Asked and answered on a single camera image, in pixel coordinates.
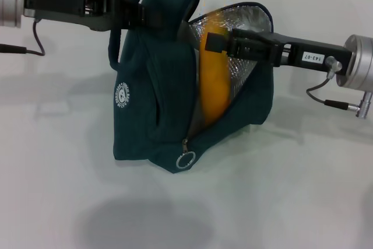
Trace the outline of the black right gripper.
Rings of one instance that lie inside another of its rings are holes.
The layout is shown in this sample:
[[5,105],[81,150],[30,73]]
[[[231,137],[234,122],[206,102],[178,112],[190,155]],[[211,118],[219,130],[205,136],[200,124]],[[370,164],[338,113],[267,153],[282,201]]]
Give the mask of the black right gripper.
[[205,50],[222,53],[230,58],[249,61],[262,60],[262,43],[270,44],[269,63],[273,67],[294,66],[320,72],[328,72],[326,59],[333,57],[342,65],[339,73],[345,73],[352,58],[348,49],[333,44],[304,40],[271,32],[232,29],[233,36],[208,33]]

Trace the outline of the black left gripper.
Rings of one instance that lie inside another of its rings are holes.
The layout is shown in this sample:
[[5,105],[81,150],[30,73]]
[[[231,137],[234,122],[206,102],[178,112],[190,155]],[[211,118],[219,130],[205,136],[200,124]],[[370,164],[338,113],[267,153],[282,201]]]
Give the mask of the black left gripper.
[[78,24],[93,31],[128,28],[124,0],[24,0],[24,15]]

